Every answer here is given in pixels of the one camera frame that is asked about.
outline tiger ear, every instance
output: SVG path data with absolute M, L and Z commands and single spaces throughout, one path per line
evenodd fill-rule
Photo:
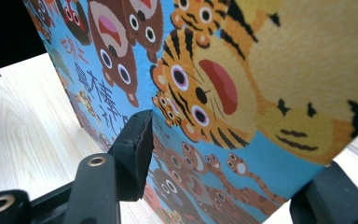
M 164 74 L 162 73 L 162 67 L 162 60 L 158 60 L 157 66 L 152 65 L 150 67 L 150 75 L 152 76 L 152 80 L 159 90 L 167 91 L 168 82 Z
M 199 142 L 199 140 L 207 141 L 205 136 L 197 132 L 196 127 L 191 125 L 186 119 L 182 119 L 181 122 L 181 129 L 183 133 L 190 139 L 192 142 Z

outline cartoon tiger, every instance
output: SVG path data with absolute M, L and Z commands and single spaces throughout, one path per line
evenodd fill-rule
M 270 198 L 265 197 L 254 189 L 251 189 L 249 187 L 239 189 L 234 186 L 231 182 L 227 180 L 227 177 L 222 170 L 222 164 L 214 154 L 206 155 L 205 161 L 207 163 L 208 170 L 212 174 L 216 175 L 216 177 L 219 178 L 220 181 L 222 181 L 223 187 L 225 188 L 227 193 L 239 202 L 249 204 L 259 209 L 260 212 L 262 212 L 266 216 L 271 216 L 279 208 L 279 205 L 281 205 L 275 204 Z
M 216 36 L 204 49 L 190 30 L 172 31 L 150 70 L 159 89 L 153 102 L 167 124 L 180 126 L 191 141 L 241 148 L 255 134 L 256 98 L 228 48 Z
M 99 118 L 99 116 L 97 115 L 97 113 L 95 113 L 94 108 L 92 107 L 91 104 L 91 99 L 90 97 L 86 94 L 86 91 L 84 89 L 81 89 L 77 96 L 76 99 L 79 103 L 81 103 L 84 107 L 87 108 L 87 110 L 89 111 L 89 113 L 96 118 L 98 121 L 101 121 L 101 119 Z
M 329 163 L 358 134 L 358 16 L 340 16 L 349 14 L 358 15 L 358 2 L 339 10 L 323 0 L 284 2 L 282 26 L 261 26 L 245 60 L 268 102 L 259 100 L 258 130 L 314 163 Z
M 272 193 L 271 190 L 269 190 L 269 187 L 263 181 L 263 179 L 261 179 L 260 176 L 250 172 L 248 170 L 248 165 L 246 164 L 246 162 L 234 153 L 228 154 L 227 166 L 237 175 L 251 177 L 273 202 L 278 204 L 284 204 L 287 201 L 283 197 Z
M 171 22 L 178 29 L 184 26 L 195 33 L 200 46 L 208 47 L 210 35 L 221 29 L 222 37 L 230 41 L 233 35 L 250 36 L 268 17 L 279 25 L 277 9 L 282 0 L 174 0 Z
M 171 22 L 179 29 L 186 26 L 195 33 L 198 44 L 207 47 L 209 36 L 220 28 L 225 19 L 229 3 L 229 0 L 174 0 Z

